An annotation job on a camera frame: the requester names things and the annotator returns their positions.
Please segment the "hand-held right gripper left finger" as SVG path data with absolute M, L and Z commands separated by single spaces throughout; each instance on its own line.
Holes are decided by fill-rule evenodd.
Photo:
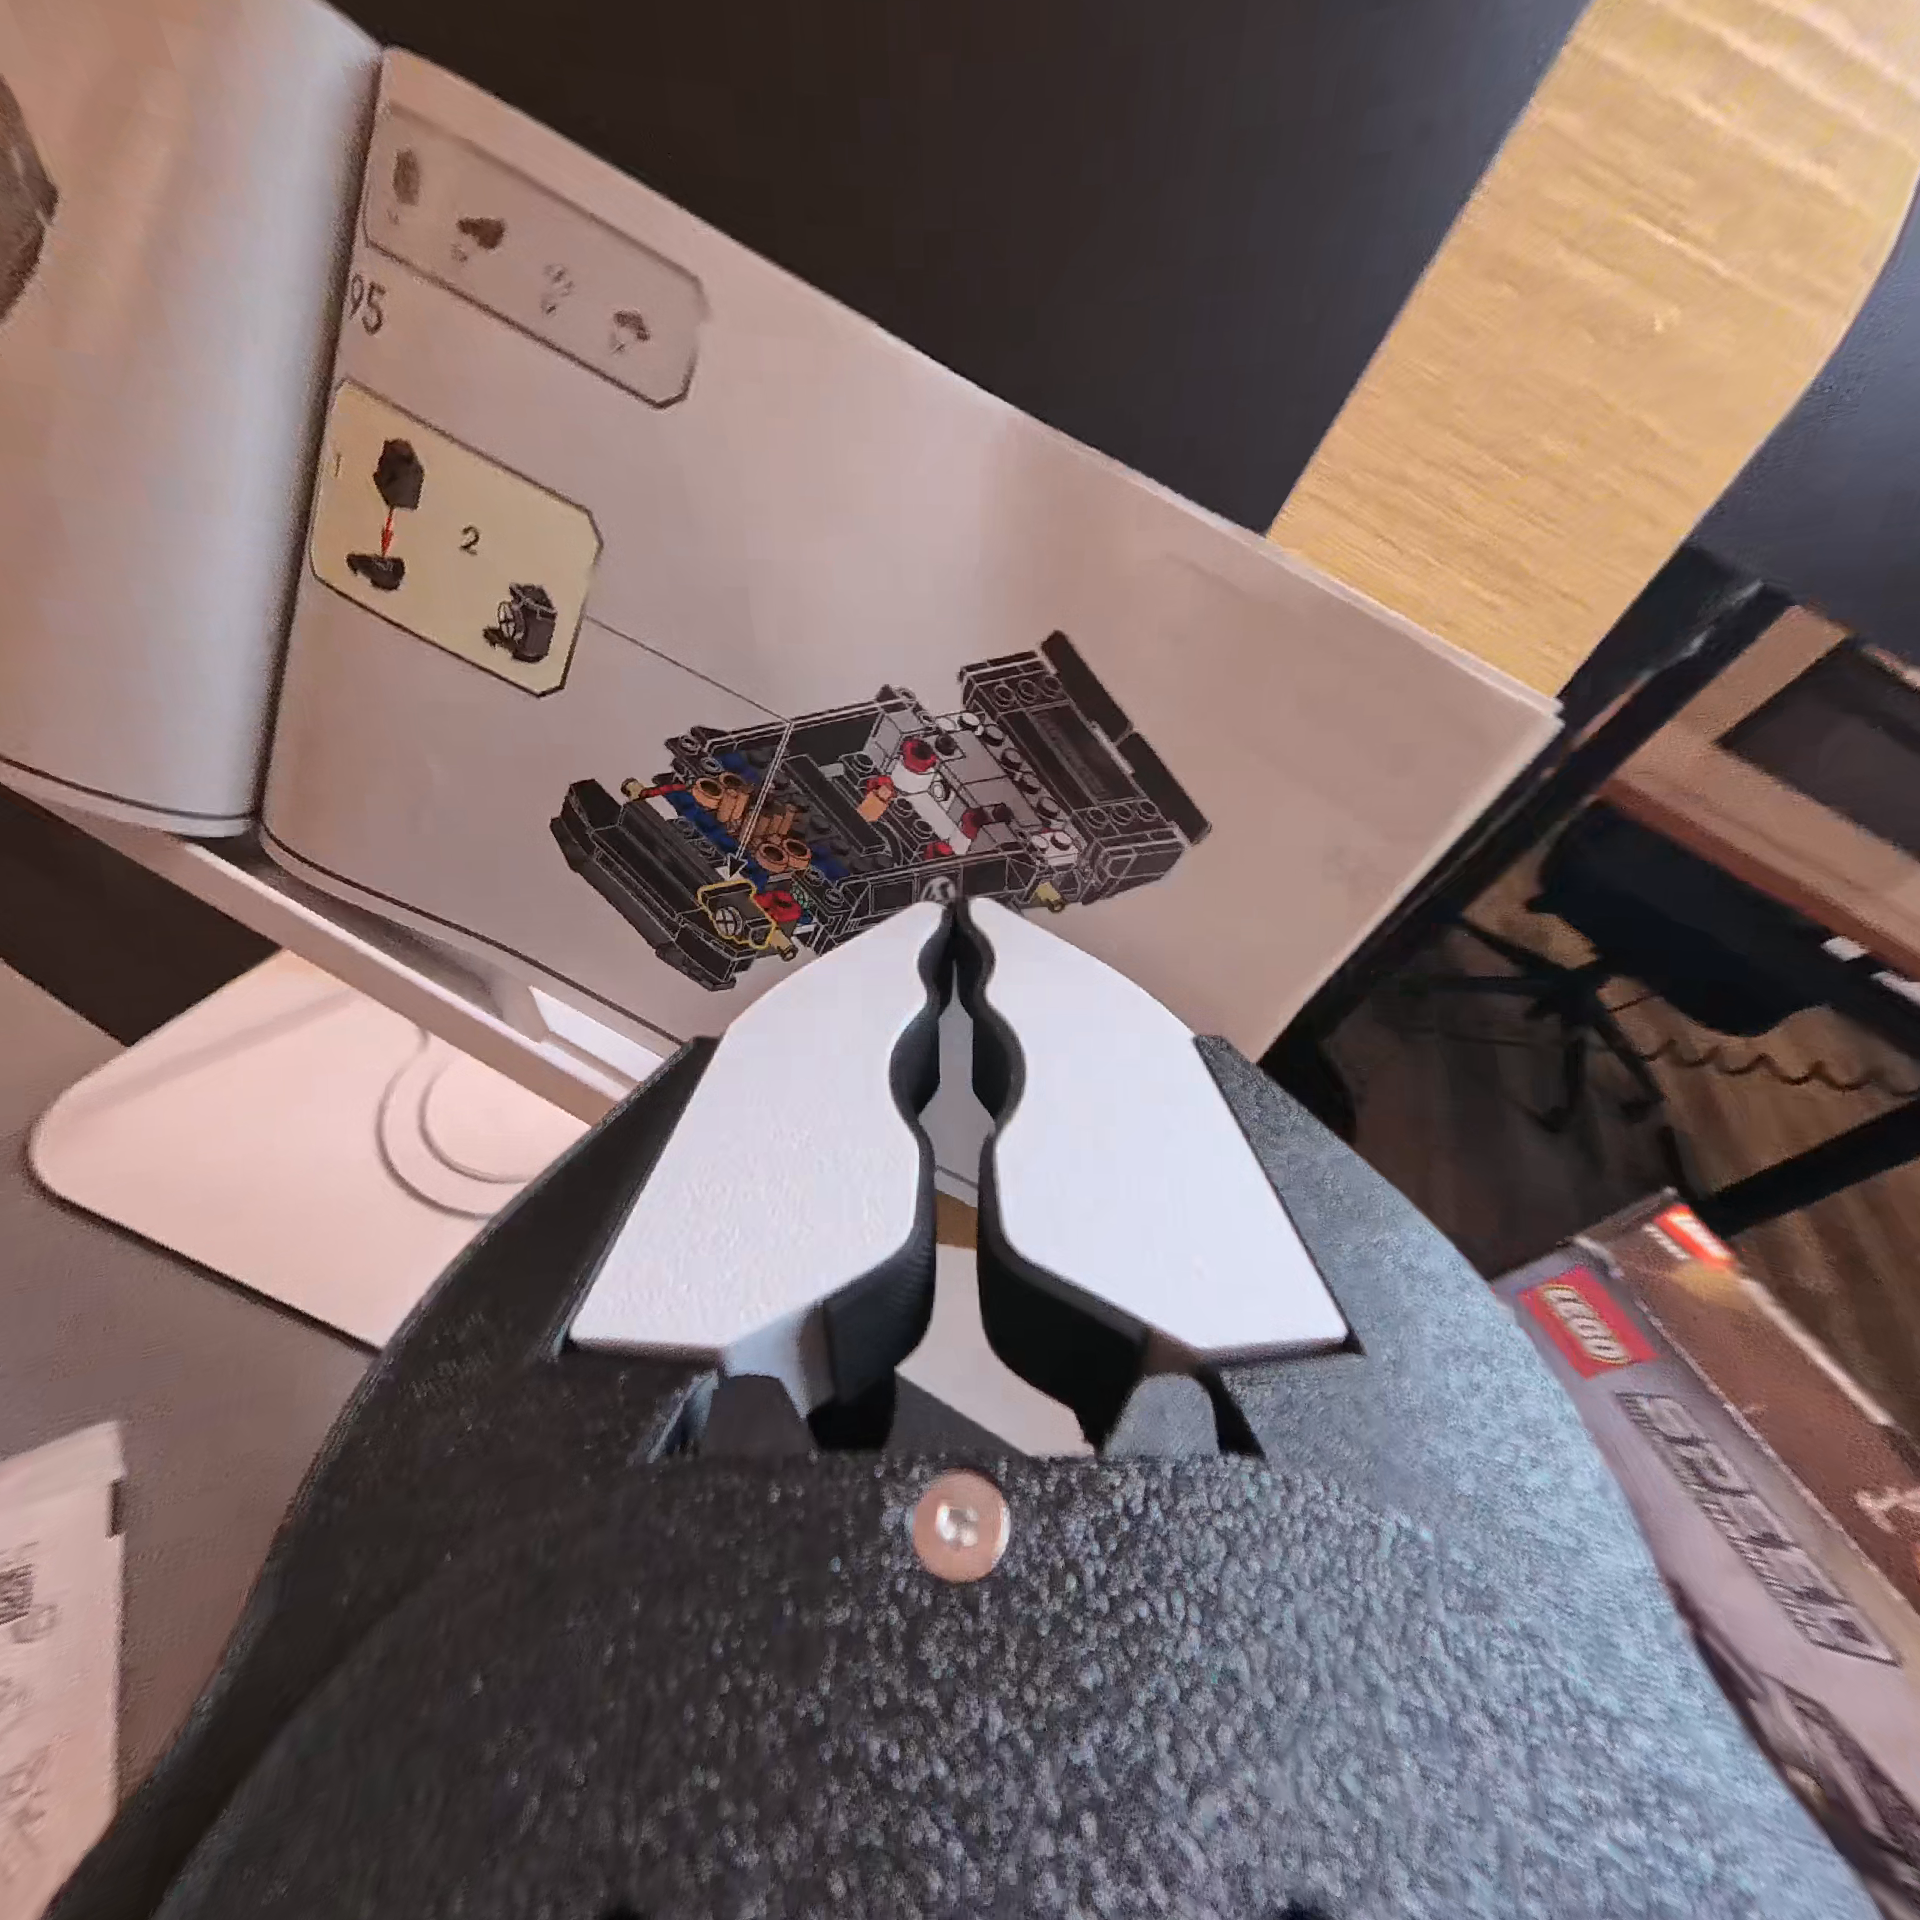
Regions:
M 568 1324 L 590 1350 L 869 1396 L 920 1342 L 953 915 L 911 903 L 759 997 L 714 1043 Z

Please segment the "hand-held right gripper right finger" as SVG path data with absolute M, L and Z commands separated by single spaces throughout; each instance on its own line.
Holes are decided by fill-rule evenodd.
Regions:
M 1352 1326 L 1212 1051 L 1130 978 L 999 903 L 954 911 L 954 989 L 991 1119 L 976 1292 L 993 1355 L 1097 1451 L 1159 1375 L 1204 1450 L 1255 1451 L 1228 1373 L 1346 1353 Z

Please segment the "lego instruction booklet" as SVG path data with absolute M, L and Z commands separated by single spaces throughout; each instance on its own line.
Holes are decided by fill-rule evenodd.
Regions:
M 329 4 L 4 4 L 4 782 L 668 1037 L 917 906 L 1257 1051 L 1557 700 Z

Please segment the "lego set box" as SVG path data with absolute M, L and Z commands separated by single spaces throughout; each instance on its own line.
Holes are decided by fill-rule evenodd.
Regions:
M 1495 1295 L 1614 1465 L 1745 1732 L 1879 1913 L 1914 1916 L 1914 1443 L 1666 1190 Z

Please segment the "white book stand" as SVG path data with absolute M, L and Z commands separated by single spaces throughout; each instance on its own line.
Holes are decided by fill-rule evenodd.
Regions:
M 71 823 L 277 953 L 62 1092 L 31 1127 L 31 1172 L 373 1349 L 673 1046 L 241 844 Z

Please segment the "white numbered paper bag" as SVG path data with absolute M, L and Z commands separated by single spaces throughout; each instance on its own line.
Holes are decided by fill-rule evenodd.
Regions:
M 116 1809 L 119 1423 L 1 1465 L 1 1916 L 44 1916 Z

